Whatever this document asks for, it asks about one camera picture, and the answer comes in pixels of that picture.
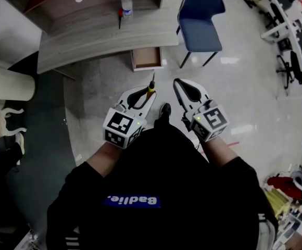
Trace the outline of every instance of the desk drawer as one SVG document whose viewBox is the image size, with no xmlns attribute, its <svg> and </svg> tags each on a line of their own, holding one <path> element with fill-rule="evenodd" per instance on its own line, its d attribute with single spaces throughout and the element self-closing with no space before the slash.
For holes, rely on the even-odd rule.
<svg viewBox="0 0 302 250">
<path fill-rule="evenodd" d="M 131 50 L 131 59 L 133 71 L 163 68 L 160 47 Z"/>
</svg>

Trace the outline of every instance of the blue label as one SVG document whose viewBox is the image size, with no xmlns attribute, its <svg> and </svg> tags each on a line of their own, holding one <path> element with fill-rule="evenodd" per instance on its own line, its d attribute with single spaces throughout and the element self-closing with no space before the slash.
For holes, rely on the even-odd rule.
<svg viewBox="0 0 302 250">
<path fill-rule="evenodd" d="M 103 205 L 114 207 L 160 208 L 160 196 L 109 195 Z"/>
</svg>

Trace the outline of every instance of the desk leg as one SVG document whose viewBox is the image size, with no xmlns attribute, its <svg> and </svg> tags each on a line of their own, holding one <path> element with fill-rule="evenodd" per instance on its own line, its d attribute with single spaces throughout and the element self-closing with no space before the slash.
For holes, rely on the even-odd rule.
<svg viewBox="0 0 302 250">
<path fill-rule="evenodd" d="M 270 35 L 272 35 L 273 33 L 279 31 L 280 29 L 283 29 L 286 27 L 286 22 L 283 22 L 281 24 L 279 24 L 277 27 L 272 28 L 271 30 L 261 34 L 261 38 L 265 39 L 266 37 L 269 37 Z"/>
<path fill-rule="evenodd" d="M 283 39 L 285 39 L 285 38 L 288 38 L 288 36 L 289 36 L 289 33 L 287 33 L 287 34 L 284 35 L 284 36 L 275 38 L 275 39 L 273 40 L 273 42 L 274 42 L 274 43 L 277 43 L 277 42 L 279 42 L 279 41 L 281 41 L 281 40 L 283 40 Z"/>
</svg>

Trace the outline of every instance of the plastic bottle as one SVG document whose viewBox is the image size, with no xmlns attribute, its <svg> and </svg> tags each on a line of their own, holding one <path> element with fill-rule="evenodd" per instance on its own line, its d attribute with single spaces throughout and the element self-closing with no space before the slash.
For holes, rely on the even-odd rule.
<svg viewBox="0 0 302 250">
<path fill-rule="evenodd" d="M 132 0 L 122 0 L 123 17 L 132 17 Z"/>
</svg>

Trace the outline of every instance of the white cylinder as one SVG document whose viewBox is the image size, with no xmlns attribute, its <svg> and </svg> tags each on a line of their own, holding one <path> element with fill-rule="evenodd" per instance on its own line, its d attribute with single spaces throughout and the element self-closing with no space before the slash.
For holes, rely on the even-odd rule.
<svg viewBox="0 0 302 250">
<path fill-rule="evenodd" d="M 28 101 L 34 92 L 31 76 L 0 68 L 0 100 Z"/>
</svg>

